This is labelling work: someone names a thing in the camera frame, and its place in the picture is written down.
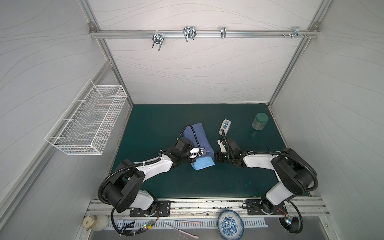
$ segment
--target green jar lid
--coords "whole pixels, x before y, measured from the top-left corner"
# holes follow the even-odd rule
[[[258,113],[256,114],[256,119],[259,123],[267,123],[268,122],[268,115],[265,113]]]

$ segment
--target white wire basket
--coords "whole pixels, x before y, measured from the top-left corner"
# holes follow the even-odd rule
[[[101,155],[127,98],[121,85],[89,82],[45,137],[67,155]]]

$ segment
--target black mounting plate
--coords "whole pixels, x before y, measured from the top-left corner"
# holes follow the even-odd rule
[[[169,217],[170,201],[158,201],[157,207],[160,209],[160,217]],[[157,217],[158,214],[159,214],[159,212],[156,209],[155,213],[152,216],[145,216],[144,210],[134,208],[134,209],[131,209],[129,216],[130,217]]]
[[[261,207],[256,207],[256,206],[253,207],[252,206],[252,205],[258,205],[259,202],[260,202],[260,199],[246,199],[245,200],[245,203],[249,206],[247,208],[247,214],[248,215],[265,215],[265,213],[263,213]],[[281,210],[283,210],[284,212],[287,212],[287,209],[285,208],[284,202],[277,205],[277,207],[280,208]],[[271,215],[281,215],[281,214],[283,214],[283,213],[280,212],[280,210],[277,210],[277,211],[273,212]]]

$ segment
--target dark green work surface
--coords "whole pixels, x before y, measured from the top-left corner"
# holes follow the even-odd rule
[[[252,128],[257,113],[269,121],[261,131]],[[187,124],[202,123],[214,151],[224,119],[231,121],[227,137],[243,150],[280,151],[285,145],[265,104],[136,104],[113,165],[125,159],[145,161],[174,145]],[[231,164],[195,170],[188,163],[158,174],[141,187],[156,197],[239,197],[262,196],[277,183],[269,169],[236,167]]]

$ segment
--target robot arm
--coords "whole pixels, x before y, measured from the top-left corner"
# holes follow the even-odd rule
[[[149,192],[140,190],[142,183],[178,167],[182,162],[194,161],[200,152],[200,146],[194,148],[191,140],[179,137],[175,145],[164,152],[161,151],[159,157],[135,163],[122,161],[116,171],[100,185],[99,200],[112,205],[117,212],[135,207],[145,210],[146,215],[152,215],[156,210],[157,199]]]
[[[221,153],[217,153],[218,162],[230,162],[239,167],[260,167],[275,171],[278,183],[272,187],[260,202],[262,211],[272,214],[277,205],[304,192],[317,188],[316,171],[291,148],[279,152],[242,151],[236,142],[226,138],[219,139]]]

